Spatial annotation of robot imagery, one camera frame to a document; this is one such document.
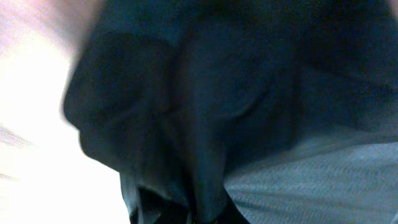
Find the black orange patterned jersey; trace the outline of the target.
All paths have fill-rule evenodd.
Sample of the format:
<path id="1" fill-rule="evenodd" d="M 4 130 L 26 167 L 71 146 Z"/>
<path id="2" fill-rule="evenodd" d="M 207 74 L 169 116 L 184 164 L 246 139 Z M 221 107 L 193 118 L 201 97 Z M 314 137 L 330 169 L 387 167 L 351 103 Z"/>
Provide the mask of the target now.
<path id="1" fill-rule="evenodd" d="M 131 223 L 246 223 L 224 180 L 310 136 L 397 127 L 392 1 L 107 1 L 63 99 Z"/>

